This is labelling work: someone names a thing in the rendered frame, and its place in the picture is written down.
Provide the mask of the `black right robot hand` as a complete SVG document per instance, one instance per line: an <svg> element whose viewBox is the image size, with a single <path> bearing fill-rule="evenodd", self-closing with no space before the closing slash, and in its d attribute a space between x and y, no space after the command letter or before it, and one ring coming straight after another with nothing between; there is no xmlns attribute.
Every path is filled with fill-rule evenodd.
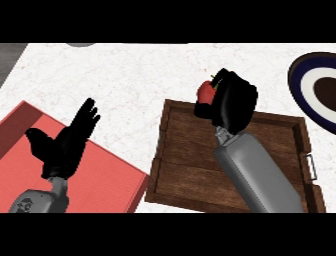
<svg viewBox="0 0 336 256"><path fill-rule="evenodd" d="M246 128L253 115L256 87L227 69L218 71L210 82L216 87L212 104L199 104L196 99L194 116L209 119L215 127L237 134Z"/></svg>

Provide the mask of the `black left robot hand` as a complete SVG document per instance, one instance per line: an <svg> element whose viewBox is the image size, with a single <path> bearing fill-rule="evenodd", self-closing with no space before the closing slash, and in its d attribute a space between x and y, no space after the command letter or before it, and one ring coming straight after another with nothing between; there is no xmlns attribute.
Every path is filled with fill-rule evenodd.
<svg viewBox="0 0 336 256"><path fill-rule="evenodd" d="M42 161L44 179L60 177L67 179L76 172L85 143L100 120L95 101L88 98L76 112L70 125L64 127L55 138L51 138L38 128L24 132L30 144L32 155Z"/></svg>

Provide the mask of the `red tray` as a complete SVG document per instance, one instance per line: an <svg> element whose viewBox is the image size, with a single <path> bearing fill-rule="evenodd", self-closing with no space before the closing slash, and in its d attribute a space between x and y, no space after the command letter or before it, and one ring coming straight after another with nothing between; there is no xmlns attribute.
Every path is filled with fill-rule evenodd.
<svg viewBox="0 0 336 256"><path fill-rule="evenodd" d="M27 128L55 136L63 124L27 102L20 102L0 122L0 213L29 189L48 190L41 178L42 162L32 156ZM67 180L70 213L135 211L148 175L94 142L85 146L75 175Z"/></svg>

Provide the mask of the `blue and white plate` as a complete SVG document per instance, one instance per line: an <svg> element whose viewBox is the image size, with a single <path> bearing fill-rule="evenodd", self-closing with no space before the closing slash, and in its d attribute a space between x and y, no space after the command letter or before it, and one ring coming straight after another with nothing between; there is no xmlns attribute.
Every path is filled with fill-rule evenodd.
<svg viewBox="0 0 336 256"><path fill-rule="evenodd" d="M289 67L287 85L300 110L336 135L336 54L312 52L299 56Z"/></svg>

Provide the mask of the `brown wooden tray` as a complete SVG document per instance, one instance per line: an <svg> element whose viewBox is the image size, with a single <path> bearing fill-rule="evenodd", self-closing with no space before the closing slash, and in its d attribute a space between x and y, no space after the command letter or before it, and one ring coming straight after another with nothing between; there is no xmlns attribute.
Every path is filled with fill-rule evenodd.
<svg viewBox="0 0 336 256"><path fill-rule="evenodd" d="M300 196L303 211L326 211L312 184L311 145L300 117L256 112L246 131L259 140ZM215 127L194 116L194 105L166 100L145 200L200 212L246 213L247 205L218 166Z"/></svg>

